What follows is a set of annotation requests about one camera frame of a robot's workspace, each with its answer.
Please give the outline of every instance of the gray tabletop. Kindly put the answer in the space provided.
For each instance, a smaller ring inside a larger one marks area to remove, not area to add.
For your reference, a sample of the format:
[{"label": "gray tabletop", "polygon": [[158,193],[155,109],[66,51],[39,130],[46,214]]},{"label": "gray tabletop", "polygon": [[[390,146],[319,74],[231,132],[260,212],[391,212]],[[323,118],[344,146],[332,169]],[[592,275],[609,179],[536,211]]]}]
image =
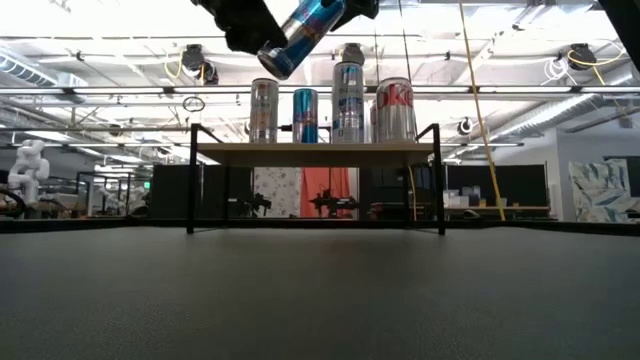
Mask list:
[{"label": "gray tabletop", "polygon": [[0,235],[2,359],[638,359],[640,239]]}]

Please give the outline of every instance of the energy drink can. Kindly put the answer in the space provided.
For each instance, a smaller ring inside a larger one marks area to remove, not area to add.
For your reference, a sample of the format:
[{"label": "energy drink can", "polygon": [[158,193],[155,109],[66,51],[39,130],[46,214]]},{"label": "energy drink can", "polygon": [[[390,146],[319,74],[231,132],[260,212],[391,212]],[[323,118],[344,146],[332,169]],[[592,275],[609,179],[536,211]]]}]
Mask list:
[{"label": "energy drink can", "polygon": [[369,113],[369,134],[371,135],[371,143],[376,144],[380,142],[378,140],[380,130],[378,129],[378,104],[373,100]]},{"label": "energy drink can", "polygon": [[293,93],[293,142],[318,143],[318,92],[299,89]]},{"label": "energy drink can", "polygon": [[345,0],[303,0],[300,6],[282,25],[289,40],[284,48],[273,48],[267,43],[259,52],[258,59],[273,76],[286,80],[311,53],[313,48],[340,20],[345,12]]},{"label": "energy drink can", "polygon": [[334,143],[364,143],[364,78],[362,66],[338,63],[333,69]]},{"label": "energy drink can", "polygon": [[250,142],[278,142],[278,96],[278,83],[273,80],[256,79],[251,83]]},{"label": "energy drink can", "polygon": [[378,140],[381,143],[415,143],[416,114],[413,88],[405,78],[390,78],[378,86]]}]

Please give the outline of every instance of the can label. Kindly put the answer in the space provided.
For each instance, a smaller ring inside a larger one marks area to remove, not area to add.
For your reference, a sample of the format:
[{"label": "can label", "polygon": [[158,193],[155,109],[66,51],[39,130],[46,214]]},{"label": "can label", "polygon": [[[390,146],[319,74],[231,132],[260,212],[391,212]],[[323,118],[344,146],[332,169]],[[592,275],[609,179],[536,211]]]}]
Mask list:
[{"label": "can label", "polygon": [[377,95],[378,109],[386,106],[413,107],[413,89],[405,84],[391,84],[389,90]]}]

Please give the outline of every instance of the duct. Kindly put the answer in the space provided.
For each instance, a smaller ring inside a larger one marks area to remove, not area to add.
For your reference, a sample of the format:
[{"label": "duct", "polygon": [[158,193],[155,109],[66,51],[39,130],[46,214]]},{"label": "duct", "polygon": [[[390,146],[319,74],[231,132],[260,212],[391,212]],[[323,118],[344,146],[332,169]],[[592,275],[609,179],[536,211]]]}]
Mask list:
[{"label": "duct", "polygon": [[[605,74],[605,82],[612,86],[637,82],[638,79],[640,78],[637,70],[630,62]],[[600,83],[595,80],[588,85]],[[493,141],[506,136],[527,137],[589,113],[594,107],[599,108],[605,104],[606,100],[597,94],[584,94],[564,101],[546,103],[496,129],[490,139]]]},{"label": "duct", "polygon": [[[7,125],[7,127],[9,128],[9,129],[3,129],[3,130],[11,130],[10,128],[15,128],[16,126],[31,128],[34,131],[47,130],[48,126],[42,127],[43,122],[55,123],[58,125],[58,127],[60,125],[65,127],[69,126],[69,123],[67,123],[65,120],[61,118],[58,118],[51,114],[47,114],[42,111],[38,111],[36,109],[31,109],[28,106],[21,105],[19,103],[16,103],[15,101],[12,101],[3,97],[0,97],[0,104],[4,104],[5,107],[8,107],[11,109],[11,111],[9,111],[6,108],[0,107],[0,123]],[[86,138],[96,142],[100,142],[100,143],[105,142],[105,139],[103,137],[100,137],[88,132],[82,133],[82,136],[84,136],[85,139],[78,138],[77,136],[74,137],[73,135],[68,135],[68,136],[70,138],[74,138],[78,142],[86,142]],[[125,150],[125,152],[134,156],[141,155],[135,151],[130,151],[130,150]]]},{"label": "duct", "polygon": [[0,48],[0,71],[13,75],[35,86],[55,86],[56,79],[29,61],[5,48]]}]

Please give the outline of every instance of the cable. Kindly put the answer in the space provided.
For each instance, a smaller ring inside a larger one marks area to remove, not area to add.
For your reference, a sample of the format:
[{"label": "cable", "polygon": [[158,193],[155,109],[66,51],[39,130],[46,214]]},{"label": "cable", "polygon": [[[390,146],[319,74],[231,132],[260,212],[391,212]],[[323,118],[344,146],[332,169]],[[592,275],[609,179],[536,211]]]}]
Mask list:
[{"label": "cable", "polygon": [[471,75],[471,88],[473,89],[473,100],[476,103],[476,114],[478,115],[478,124],[480,124],[480,132],[482,134],[482,141],[484,141],[484,151],[487,154],[487,160],[489,160],[489,170],[491,171],[491,180],[493,181],[493,189],[496,193],[496,203],[500,210],[500,219],[505,221],[504,207],[502,205],[502,197],[500,196],[500,188],[498,187],[498,179],[496,177],[496,169],[493,164],[493,158],[491,157],[491,149],[489,148],[489,141],[487,140],[487,132],[484,127],[484,120],[482,120],[482,114],[480,112],[480,100],[478,100],[478,87],[476,85],[476,75],[473,70],[473,63],[471,62],[471,47],[469,46],[469,36],[467,35],[467,24],[464,16],[464,8],[462,0],[458,0],[460,7],[460,17],[462,18],[462,31],[464,33],[464,45],[467,50],[467,62],[469,63],[469,73]]},{"label": "cable", "polygon": [[184,50],[182,50],[182,52],[180,52],[180,61],[178,62],[178,73],[177,74],[173,74],[170,70],[169,70],[169,63],[164,63],[164,71],[167,73],[167,75],[169,75],[170,77],[177,79],[180,77],[180,74],[182,74],[182,56],[184,56]]},{"label": "cable", "polygon": [[416,207],[416,184],[413,182],[413,170],[409,166],[409,176],[411,179],[411,190],[413,191],[413,221],[418,221],[418,210]]},{"label": "cable", "polygon": [[402,39],[404,40],[404,55],[407,61],[407,76],[409,78],[409,84],[413,84],[411,79],[411,64],[409,63],[409,48],[407,46],[407,33],[404,31],[404,22],[402,20],[402,1],[398,0],[398,8],[400,9],[400,22],[402,22]]},{"label": "cable", "polygon": [[602,65],[611,64],[613,62],[616,62],[616,61],[620,60],[622,58],[622,55],[624,55],[625,51],[620,46],[616,45],[616,43],[614,43],[613,41],[610,41],[610,43],[611,43],[611,45],[613,45],[616,49],[618,49],[620,51],[618,56],[614,57],[611,60],[603,61],[601,63],[588,63],[588,62],[576,60],[576,59],[571,57],[571,54],[573,54],[575,52],[574,50],[569,51],[569,53],[567,54],[567,57],[569,58],[569,60],[573,61],[574,63],[580,64],[580,65],[585,65],[585,66],[602,66]]}]

